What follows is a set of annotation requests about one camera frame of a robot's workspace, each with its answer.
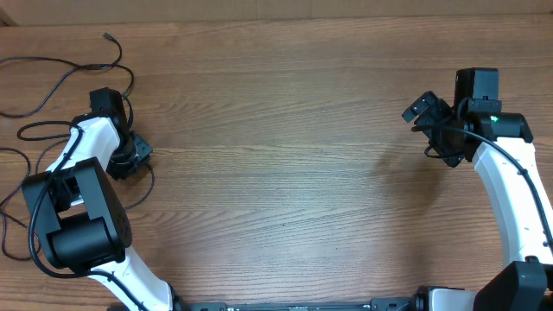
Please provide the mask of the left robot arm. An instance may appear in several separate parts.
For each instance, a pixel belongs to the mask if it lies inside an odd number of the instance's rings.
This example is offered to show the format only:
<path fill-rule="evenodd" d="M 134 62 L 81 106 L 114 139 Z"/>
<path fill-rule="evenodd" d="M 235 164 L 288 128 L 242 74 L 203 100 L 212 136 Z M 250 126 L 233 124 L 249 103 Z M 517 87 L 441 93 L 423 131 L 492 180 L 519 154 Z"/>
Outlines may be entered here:
<path fill-rule="evenodd" d="M 68 122 L 57 160 L 23 182 L 29 253 L 51 277 L 100 282 L 126 310 L 183 310 L 172 286 L 133 249 L 130 221 L 110 183 L 148 167 L 152 153 L 130 128 L 127 101 L 110 88 L 92 91 L 91 112 Z"/>

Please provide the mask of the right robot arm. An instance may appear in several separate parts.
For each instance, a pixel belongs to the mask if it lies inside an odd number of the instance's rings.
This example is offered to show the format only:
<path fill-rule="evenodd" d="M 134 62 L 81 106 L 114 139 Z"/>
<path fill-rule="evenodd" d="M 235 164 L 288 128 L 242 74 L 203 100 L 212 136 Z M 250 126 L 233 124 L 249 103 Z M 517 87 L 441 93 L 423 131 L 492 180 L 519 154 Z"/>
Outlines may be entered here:
<path fill-rule="evenodd" d="M 534 136 L 520 113 L 504 112 L 499 71 L 470 67 L 456 73 L 454 103 L 425 92 L 402 114 L 422 132 L 428 158 L 454 168 L 471 162 L 496 219 L 503 269 L 477 292 L 421 287 L 396 310 L 550 310 L 552 207 L 537 169 Z"/>

